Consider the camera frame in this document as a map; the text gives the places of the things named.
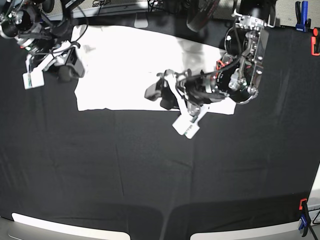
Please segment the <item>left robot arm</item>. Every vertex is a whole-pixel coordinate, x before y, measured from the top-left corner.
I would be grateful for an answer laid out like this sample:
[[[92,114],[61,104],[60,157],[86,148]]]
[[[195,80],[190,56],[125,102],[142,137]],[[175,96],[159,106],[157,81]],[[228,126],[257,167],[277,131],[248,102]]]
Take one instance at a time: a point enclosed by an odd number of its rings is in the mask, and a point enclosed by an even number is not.
[[[216,62],[215,70],[193,75],[190,69],[173,73],[176,82],[169,87],[169,71],[159,73],[159,80],[145,90],[150,101],[161,99],[166,110],[179,109],[182,99],[188,109],[230,98],[246,104],[258,95],[263,73],[263,60],[269,33],[269,21],[275,20],[276,1],[243,0],[233,2],[234,22],[224,37],[225,53]]]

